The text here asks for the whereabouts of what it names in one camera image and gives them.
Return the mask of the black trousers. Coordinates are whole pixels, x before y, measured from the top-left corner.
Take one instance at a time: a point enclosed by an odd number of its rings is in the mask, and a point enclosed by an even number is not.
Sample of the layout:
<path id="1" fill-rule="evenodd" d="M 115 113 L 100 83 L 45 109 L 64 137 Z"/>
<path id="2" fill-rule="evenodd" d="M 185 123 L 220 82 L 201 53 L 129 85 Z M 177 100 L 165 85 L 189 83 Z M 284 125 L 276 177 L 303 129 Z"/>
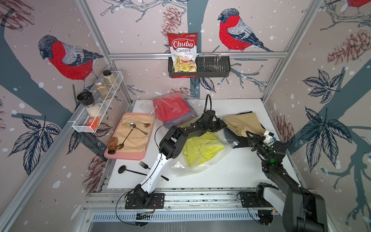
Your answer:
<path id="1" fill-rule="evenodd" d="M 228 138 L 230 140 L 233 139 L 233 140 L 237 141 L 237 143 L 238 143 L 237 148 L 248 147 L 247 137 L 237 136 L 230 129 L 228 129 L 227 127 L 225 128 L 224 133 L 225 133 L 226 138 Z"/>

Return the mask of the neon yellow garment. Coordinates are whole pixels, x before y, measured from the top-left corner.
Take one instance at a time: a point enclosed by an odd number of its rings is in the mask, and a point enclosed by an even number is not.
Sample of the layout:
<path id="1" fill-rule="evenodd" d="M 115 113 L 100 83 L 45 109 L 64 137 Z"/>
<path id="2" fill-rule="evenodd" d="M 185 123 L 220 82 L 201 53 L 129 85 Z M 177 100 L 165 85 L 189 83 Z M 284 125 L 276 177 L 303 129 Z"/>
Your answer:
<path id="1" fill-rule="evenodd" d="M 211 160 L 224 149 L 219 137 L 215 133 L 207 132 L 200 137 L 187 139 L 183 155 L 188 166 L 194 167 Z"/>

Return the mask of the clear plastic vacuum bag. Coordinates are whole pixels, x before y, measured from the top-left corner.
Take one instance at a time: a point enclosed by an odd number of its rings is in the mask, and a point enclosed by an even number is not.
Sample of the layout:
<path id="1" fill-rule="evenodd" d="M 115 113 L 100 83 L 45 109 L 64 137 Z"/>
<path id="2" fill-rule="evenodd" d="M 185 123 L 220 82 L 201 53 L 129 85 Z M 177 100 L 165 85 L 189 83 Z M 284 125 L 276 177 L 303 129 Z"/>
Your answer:
<path id="1" fill-rule="evenodd" d="M 176 177 L 195 175 L 221 161 L 239 142 L 227 134 L 225 122 L 204 103 L 179 92 L 152 100 L 153 114 L 167 129 L 157 145 Z"/>

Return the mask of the beige knitted garment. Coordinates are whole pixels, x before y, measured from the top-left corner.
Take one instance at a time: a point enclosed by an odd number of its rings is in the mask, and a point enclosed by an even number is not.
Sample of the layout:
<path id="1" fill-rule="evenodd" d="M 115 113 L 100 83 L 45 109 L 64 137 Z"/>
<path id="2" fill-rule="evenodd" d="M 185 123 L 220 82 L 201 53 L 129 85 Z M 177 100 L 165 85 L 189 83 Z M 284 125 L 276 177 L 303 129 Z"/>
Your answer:
<path id="1" fill-rule="evenodd" d="M 223 121 L 228 129 L 237 136 L 248 137 L 247 131 L 260 136 L 263 136 L 266 132 L 255 113 L 231 115 L 225 117 Z"/>

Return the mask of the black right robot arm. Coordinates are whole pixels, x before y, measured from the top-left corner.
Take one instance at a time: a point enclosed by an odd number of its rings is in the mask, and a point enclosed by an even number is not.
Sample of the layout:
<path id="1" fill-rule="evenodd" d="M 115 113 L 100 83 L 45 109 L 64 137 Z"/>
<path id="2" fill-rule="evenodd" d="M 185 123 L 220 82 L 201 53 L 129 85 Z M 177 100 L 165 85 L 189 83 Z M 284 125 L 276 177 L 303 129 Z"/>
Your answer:
<path id="1" fill-rule="evenodd" d="M 247 131 L 247 141 L 252 151 L 262 156 L 262 171 L 285 195 L 282 213 L 287 232 L 327 232 L 325 200 L 296 182 L 284 168 L 287 144 L 275 141 L 268 145 L 265 136 Z"/>

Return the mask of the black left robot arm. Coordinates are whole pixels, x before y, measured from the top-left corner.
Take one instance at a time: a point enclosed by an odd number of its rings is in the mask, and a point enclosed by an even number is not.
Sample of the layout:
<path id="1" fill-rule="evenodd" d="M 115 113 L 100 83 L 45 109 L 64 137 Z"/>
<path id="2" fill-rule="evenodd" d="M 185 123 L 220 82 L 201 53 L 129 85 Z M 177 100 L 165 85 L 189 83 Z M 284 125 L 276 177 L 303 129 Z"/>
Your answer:
<path id="1" fill-rule="evenodd" d="M 160 179 L 161 170 L 167 166 L 168 161 L 179 156 L 188 139 L 200 137 L 206 132 L 218 132 L 226 126 L 223 120 L 215 115 L 214 110 L 205 111 L 199 119 L 188 127 L 172 126 L 159 143 L 159 153 L 150 172 L 133 190 L 139 204 L 143 207 L 149 206 L 152 193 Z"/>

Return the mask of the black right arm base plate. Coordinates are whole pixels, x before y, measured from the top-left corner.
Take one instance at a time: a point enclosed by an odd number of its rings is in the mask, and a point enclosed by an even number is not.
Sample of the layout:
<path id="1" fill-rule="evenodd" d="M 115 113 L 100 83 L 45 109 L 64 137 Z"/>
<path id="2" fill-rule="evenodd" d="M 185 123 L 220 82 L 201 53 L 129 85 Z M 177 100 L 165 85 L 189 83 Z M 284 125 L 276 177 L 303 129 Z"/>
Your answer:
<path id="1" fill-rule="evenodd" d="M 237 199 L 241 201 L 243 208 L 268 208 L 271 204 L 256 192 L 239 192 Z"/>

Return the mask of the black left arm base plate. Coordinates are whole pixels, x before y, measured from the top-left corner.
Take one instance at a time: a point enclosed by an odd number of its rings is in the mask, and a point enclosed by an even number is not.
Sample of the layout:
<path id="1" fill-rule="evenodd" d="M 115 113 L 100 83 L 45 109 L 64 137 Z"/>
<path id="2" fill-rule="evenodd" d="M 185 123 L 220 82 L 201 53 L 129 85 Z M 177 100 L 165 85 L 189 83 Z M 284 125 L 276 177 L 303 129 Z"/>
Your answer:
<path id="1" fill-rule="evenodd" d="M 164 193 L 153 193 L 149 204 L 141 205 L 133 193 L 126 198 L 125 209 L 163 209 L 164 208 Z"/>

